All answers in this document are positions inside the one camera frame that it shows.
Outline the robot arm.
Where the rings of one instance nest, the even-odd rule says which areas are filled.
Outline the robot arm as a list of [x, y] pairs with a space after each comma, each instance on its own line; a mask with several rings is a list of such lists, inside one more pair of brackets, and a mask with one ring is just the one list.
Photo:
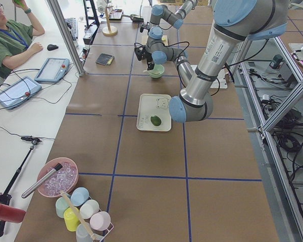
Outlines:
[[167, 6], [154, 5], [151, 10], [146, 58], [150, 64], [162, 65], [173, 62], [185, 88], [171, 98], [169, 113], [172, 120], [180, 123], [200, 121], [213, 111], [213, 101], [208, 93], [212, 83], [235, 46], [247, 40], [270, 39], [286, 31], [288, 1], [215, 1], [213, 23], [205, 52], [193, 69], [186, 53], [163, 45], [160, 20], [179, 29], [186, 15], [197, 5], [186, 1], [177, 12]]
[[196, 6], [197, 1], [188, 0], [176, 12], [172, 12], [166, 5], [154, 5], [151, 9], [151, 16], [147, 26], [149, 28], [157, 27], [161, 19], [163, 19], [170, 26], [179, 29], [183, 25], [183, 20], [187, 14]]

